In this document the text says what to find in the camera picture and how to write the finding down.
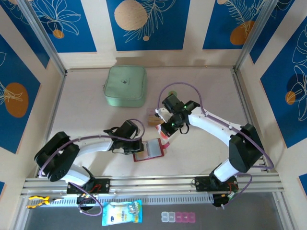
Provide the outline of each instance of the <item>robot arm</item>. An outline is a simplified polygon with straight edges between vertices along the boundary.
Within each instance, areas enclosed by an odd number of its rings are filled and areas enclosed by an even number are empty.
[[[207,191],[218,191],[219,186],[224,188],[223,184],[229,178],[238,173],[246,173],[262,156],[259,150],[235,132],[235,130],[243,132],[262,148],[256,129],[252,125],[233,124],[207,111],[204,114],[204,110],[198,103],[189,101],[183,104],[173,94],[168,96],[162,104],[165,108],[156,110],[156,116],[164,120],[164,123],[157,127],[161,137],[169,138],[178,130],[181,132],[184,125],[188,128],[192,125],[209,132],[229,147],[229,158],[212,171]],[[234,129],[225,127],[219,121]]]
[[[113,137],[133,139],[138,134],[138,127],[130,120],[124,122],[121,127],[104,130],[106,134]],[[62,145],[70,141],[65,132],[57,133],[36,155],[34,160],[40,168],[49,157]],[[76,144],[66,146],[61,154],[57,154],[43,169],[47,178],[54,182],[65,180],[80,186],[92,186],[93,175],[85,168],[74,165],[76,157],[97,151],[123,150],[123,154],[134,154],[144,150],[142,139],[136,141],[124,141],[117,138],[100,138],[99,143],[79,148]]]

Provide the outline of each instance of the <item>blue poster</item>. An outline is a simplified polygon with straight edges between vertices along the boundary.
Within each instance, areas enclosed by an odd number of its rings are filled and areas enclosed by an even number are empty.
[[[0,5],[7,13],[11,21],[14,23],[16,28],[19,30],[21,35],[24,37],[28,45],[31,47],[37,58],[46,68],[50,60],[49,55],[45,51],[44,47],[38,40],[34,31],[32,30],[29,22],[26,20],[24,15],[21,13],[16,0],[0,0]]]
[[[307,195],[307,174],[299,176],[299,180],[301,181],[305,194]]]
[[[81,0],[30,3],[59,53],[96,52]]]
[[[190,0],[106,0],[117,51],[180,50]]]
[[[16,153],[39,81],[0,35],[0,147]]]
[[[4,182],[0,181],[0,196],[2,194],[3,189],[4,189]]]
[[[265,0],[216,0],[203,49],[241,49]]]
[[[287,147],[307,138],[307,18],[261,82]]]
[[[259,38],[250,52],[251,59],[254,63],[258,60],[265,46],[277,30],[279,24],[287,14],[295,0],[279,0],[267,23],[265,24]]]

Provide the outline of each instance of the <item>mounting plate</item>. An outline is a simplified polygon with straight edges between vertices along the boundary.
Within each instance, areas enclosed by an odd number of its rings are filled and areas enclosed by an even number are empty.
[[[108,194],[110,189],[110,179],[96,179],[94,186],[101,185],[100,187],[96,187],[93,191],[88,191],[93,194]],[[67,194],[77,194],[81,195],[83,192],[76,188],[75,186],[68,183],[67,185]]]
[[[197,176],[194,178],[194,180],[197,192],[225,192],[230,190],[228,185],[229,183],[234,183],[237,185],[237,181],[234,176],[230,177],[227,181],[219,185],[218,189],[212,186],[209,176]]]

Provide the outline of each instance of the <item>blue packaging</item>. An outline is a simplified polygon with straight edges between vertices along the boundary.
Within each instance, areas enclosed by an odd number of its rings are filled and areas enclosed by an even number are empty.
[[[102,226],[121,223],[142,223],[142,201],[105,202],[102,212]]]

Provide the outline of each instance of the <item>green cosmetic bag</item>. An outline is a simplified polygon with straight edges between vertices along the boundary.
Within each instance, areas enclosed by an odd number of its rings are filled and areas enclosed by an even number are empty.
[[[104,86],[109,105],[142,107],[146,100],[147,76],[141,66],[113,66]]]

